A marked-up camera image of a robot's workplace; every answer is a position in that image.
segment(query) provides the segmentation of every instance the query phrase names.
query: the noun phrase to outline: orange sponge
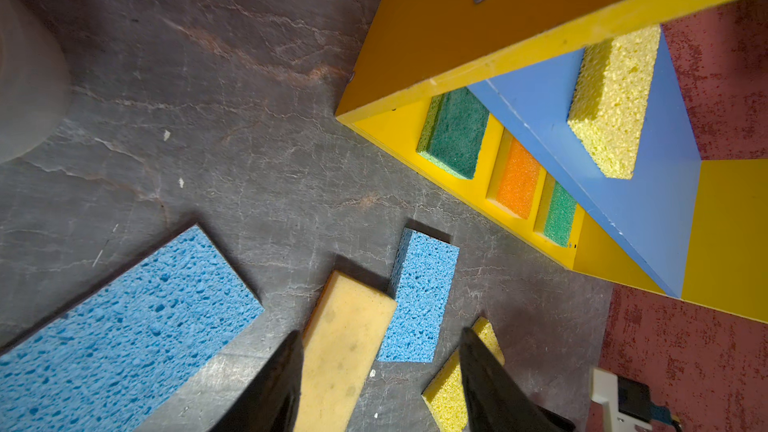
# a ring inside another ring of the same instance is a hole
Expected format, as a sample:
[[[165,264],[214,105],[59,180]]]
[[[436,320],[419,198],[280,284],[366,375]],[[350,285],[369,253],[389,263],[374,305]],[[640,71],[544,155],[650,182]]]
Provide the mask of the orange sponge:
[[[531,153],[504,130],[485,197],[513,216],[528,219],[543,171]]]

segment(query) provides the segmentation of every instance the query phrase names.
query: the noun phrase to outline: white speck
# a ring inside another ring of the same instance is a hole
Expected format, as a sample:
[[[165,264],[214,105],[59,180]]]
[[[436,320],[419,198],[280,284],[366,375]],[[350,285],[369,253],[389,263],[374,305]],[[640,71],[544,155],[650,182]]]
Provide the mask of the white speck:
[[[91,268],[96,267],[96,262],[98,262],[98,260],[101,258],[101,254],[103,253],[104,253],[104,250],[101,249],[101,251],[99,251],[99,254],[96,256],[96,260],[94,260],[94,264],[91,265]]]

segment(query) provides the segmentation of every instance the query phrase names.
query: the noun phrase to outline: sponge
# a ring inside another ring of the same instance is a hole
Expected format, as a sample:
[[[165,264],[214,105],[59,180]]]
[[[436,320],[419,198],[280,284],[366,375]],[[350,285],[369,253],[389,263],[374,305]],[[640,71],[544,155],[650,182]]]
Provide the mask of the sponge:
[[[556,245],[567,247],[575,213],[574,198],[560,185],[560,182],[547,174],[533,231]]]
[[[304,331],[295,432],[344,432],[397,303],[331,274]]]
[[[0,357],[0,428],[133,430],[263,310],[193,226]]]
[[[498,346],[493,327],[486,318],[480,317],[472,330],[488,347],[496,360],[504,365],[504,354]],[[467,426],[467,405],[462,386],[462,370],[458,363],[458,350],[455,350],[445,365],[429,383],[422,394],[422,399],[435,418],[440,432],[462,432]]]
[[[545,173],[509,130],[504,130],[485,197],[512,216],[527,220],[539,177]]]
[[[489,117],[466,87],[435,96],[416,151],[454,177],[474,178]]]
[[[584,51],[568,125],[606,177],[632,178],[660,35],[649,26]]]
[[[389,282],[397,310],[379,350],[382,362],[432,362],[456,270],[458,247],[410,228]]]

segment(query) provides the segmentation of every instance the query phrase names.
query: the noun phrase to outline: blue sponge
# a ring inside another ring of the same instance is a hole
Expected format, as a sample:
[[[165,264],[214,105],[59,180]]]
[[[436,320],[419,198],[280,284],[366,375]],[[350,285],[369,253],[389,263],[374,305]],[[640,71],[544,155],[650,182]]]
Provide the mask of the blue sponge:
[[[0,357],[0,429],[133,430],[263,311],[193,226]]]
[[[432,362],[456,270],[458,247],[407,228],[389,282],[397,309],[379,349],[382,362]]]

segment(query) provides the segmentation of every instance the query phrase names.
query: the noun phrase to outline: blue shelf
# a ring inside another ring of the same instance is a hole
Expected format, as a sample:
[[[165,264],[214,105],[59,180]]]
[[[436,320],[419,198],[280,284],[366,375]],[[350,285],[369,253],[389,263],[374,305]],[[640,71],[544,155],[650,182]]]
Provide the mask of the blue shelf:
[[[606,178],[566,123],[583,50],[469,89],[670,296],[683,291],[701,158],[664,34],[638,161]]]

